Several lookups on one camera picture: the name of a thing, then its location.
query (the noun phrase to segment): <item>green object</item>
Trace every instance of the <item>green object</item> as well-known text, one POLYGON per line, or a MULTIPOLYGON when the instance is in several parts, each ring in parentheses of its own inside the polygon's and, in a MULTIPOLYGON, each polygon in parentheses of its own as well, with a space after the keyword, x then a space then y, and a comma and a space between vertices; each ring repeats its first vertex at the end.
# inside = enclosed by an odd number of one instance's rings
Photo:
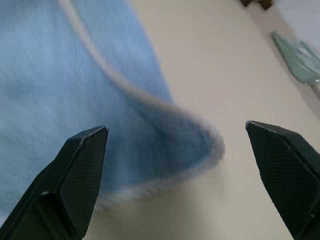
POLYGON ((300 82, 314 85, 320 80, 320 57, 304 41, 288 39, 277 31, 271 36, 289 70, 300 82))

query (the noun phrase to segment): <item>white wall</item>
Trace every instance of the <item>white wall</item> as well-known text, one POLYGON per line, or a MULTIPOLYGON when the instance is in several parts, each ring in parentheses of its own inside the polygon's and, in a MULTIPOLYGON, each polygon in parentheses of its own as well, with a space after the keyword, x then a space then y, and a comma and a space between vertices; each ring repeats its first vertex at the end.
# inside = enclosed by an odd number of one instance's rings
POLYGON ((294 35, 320 52, 320 0, 276 0, 275 6, 294 35))

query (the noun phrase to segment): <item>brown object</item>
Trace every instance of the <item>brown object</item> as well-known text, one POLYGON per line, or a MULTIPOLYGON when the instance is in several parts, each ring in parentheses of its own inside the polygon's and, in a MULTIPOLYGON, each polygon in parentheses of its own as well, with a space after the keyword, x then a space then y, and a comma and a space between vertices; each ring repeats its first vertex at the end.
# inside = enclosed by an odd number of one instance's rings
POLYGON ((273 5, 273 0, 240 0, 243 6, 247 7, 252 2, 258 2, 264 10, 268 10, 273 5))

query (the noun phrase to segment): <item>blue cloth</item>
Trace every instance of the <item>blue cloth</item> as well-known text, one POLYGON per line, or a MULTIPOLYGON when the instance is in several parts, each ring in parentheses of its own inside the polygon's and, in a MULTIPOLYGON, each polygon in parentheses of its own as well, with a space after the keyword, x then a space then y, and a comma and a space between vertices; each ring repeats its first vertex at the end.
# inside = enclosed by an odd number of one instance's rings
MULTIPOLYGON (((73 0, 106 61, 135 88, 173 104, 152 47, 122 0, 73 0)), ((99 197, 216 163, 223 142, 186 116, 115 87, 54 0, 0 2, 0 218, 64 142, 107 125, 99 197)))

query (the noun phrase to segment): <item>beige surface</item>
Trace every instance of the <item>beige surface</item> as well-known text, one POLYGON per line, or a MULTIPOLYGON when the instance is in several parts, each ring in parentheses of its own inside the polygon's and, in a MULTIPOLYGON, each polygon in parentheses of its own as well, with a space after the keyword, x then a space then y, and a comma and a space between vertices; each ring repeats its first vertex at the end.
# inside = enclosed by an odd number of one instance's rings
POLYGON ((320 151, 319 119, 252 17, 236 0, 132 3, 177 103, 220 130, 226 155, 175 191, 96 215, 86 239, 291 239, 260 180, 245 123, 297 131, 320 151))

